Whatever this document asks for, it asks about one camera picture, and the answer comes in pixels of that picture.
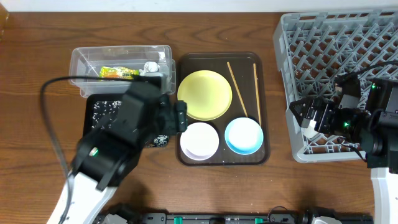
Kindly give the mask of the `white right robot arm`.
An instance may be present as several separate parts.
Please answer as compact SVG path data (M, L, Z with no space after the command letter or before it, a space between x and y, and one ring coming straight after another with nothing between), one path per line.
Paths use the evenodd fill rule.
M293 101L289 110L301 128L341 136L340 142L355 152L365 152L362 160L371 170L375 199L375 223L397 223L397 81L374 78L366 106L361 98L357 75L340 75L335 88L339 102L322 97Z

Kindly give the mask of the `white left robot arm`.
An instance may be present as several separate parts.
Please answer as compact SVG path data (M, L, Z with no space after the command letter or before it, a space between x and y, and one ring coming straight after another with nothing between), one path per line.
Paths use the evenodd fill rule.
M50 122L45 82L39 93L40 112L65 174L65 185L49 223L93 223L123 179L137 166L141 152L158 135L177 135L187 129L187 104L149 82L130 80L114 119L104 115L95 129L77 144L67 164Z

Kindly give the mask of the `yellow plate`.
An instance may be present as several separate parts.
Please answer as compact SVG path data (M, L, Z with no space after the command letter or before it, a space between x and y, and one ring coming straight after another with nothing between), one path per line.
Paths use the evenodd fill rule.
M227 112L233 92L224 76L211 70L199 70L181 81L177 99L187 104L189 117L210 121Z

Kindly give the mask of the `green yellow snack wrapper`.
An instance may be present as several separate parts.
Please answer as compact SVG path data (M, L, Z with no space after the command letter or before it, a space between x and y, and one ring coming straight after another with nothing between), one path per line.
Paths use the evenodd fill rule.
M132 80L140 75L140 71L126 67L101 67L101 78L123 78Z

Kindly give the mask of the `light blue bowl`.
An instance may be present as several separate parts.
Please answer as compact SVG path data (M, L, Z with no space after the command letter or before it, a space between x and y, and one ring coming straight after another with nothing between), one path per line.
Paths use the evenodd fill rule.
M224 140L234 153L246 156L261 148L264 133L255 120L246 117L236 118L227 125Z

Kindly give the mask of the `white tissue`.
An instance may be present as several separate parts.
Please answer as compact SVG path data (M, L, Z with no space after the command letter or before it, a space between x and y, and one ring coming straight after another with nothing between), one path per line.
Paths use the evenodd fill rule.
M156 62L146 62L143 69L139 70L140 76L146 76L147 73L155 73L159 71L159 65Z

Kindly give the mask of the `white bowl with food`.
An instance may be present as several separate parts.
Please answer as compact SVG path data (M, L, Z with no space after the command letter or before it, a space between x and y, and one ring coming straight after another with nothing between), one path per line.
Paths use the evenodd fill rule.
M180 136L182 152L194 161L211 158L218 150L219 142L216 129L207 123L190 124Z

